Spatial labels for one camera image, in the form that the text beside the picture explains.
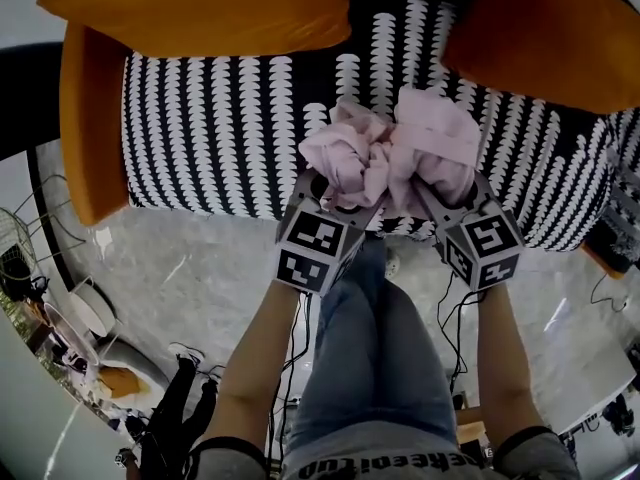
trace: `hand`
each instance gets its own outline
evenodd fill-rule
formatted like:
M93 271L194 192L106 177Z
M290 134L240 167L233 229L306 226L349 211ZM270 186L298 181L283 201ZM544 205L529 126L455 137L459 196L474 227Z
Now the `hand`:
M136 456L133 450L131 450L131 448L121 448L115 458L116 464L122 469L125 469L131 461L136 464Z

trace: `orange object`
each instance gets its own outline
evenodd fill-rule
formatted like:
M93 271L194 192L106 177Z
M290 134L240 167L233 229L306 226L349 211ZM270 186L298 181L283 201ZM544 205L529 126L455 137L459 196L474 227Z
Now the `orange object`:
M456 411L456 438L458 444L470 443L480 439L487 432L482 421L480 407L470 407Z
M612 269L607 262L604 261L600 256L598 256L595 252L593 252L586 243L583 243L581 246L582 250L586 252L589 257L595 261L600 267L607 273L607 275L612 279L622 279L626 272L618 272L617 270Z
M277 55L327 48L351 33L349 0L38 0L143 55Z
M60 70L65 175L80 222L91 226L128 204L120 115L128 50L69 23Z
M122 398L141 392L138 377L126 368L103 366L98 373L98 379L111 390L111 398Z
M640 16L620 0L475 0L443 63L478 84L608 114L640 106Z

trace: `gray t-shirt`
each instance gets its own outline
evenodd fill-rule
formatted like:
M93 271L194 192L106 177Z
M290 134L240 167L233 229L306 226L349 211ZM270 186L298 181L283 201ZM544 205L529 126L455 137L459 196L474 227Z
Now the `gray t-shirt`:
M544 427L532 427L509 438L496 452L491 470L440 437L383 421L352 425L294 450L285 457L283 471L284 480L504 480L519 475L580 478L564 445ZM188 480L266 478L262 452L235 438L203 442L187 464Z

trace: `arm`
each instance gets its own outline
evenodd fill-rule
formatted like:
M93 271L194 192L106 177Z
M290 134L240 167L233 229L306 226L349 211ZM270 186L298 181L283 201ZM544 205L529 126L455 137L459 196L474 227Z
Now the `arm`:
M478 383L494 447L520 430L544 425L531 396L529 363L504 283L490 288L479 305Z
M299 294L272 282L225 369L204 439L237 437L264 449Z
M142 480L140 470L138 469L138 465L136 464L136 459L133 454L131 454L131 457L127 459L125 466L127 468L126 480Z

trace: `black strap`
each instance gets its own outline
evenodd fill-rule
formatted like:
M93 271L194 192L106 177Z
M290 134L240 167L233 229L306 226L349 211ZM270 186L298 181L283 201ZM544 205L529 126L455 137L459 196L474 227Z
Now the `black strap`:
M505 456L515 450L518 446L520 446L525 441L529 439L533 439L536 436L541 434L554 434L554 432L547 427L537 426L537 427L529 427L519 432L516 432L511 437L509 437L504 443L500 445L500 448L496 451L496 454L493 457L494 464L499 464L505 458Z
M214 437L213 439L207 439L200 443L194 448L190 455L200 455L203 451L212 449L233 450L247 455L255 460L268 475L267 461L264 458L264 453L249 441L237 437Z

